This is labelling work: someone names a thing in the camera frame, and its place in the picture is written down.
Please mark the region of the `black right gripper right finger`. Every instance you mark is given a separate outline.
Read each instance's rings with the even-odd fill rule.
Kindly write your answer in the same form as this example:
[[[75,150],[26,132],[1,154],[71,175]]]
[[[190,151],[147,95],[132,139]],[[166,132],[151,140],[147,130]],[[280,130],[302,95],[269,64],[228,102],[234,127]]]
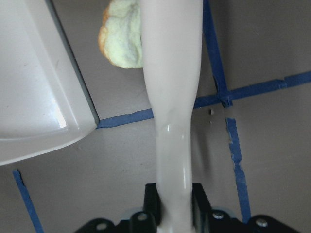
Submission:
[[[192,213],[195,228],[209,228],[211,205],[200,183],[192,185]]]

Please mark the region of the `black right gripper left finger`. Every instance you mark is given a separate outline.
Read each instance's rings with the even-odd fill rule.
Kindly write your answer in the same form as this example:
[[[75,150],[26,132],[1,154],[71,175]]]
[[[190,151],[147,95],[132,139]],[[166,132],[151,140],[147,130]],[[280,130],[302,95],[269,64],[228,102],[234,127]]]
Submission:
[[[157,226],[161,223],[161,200],[155,183],[145,185],[143,210],[153,215]]]

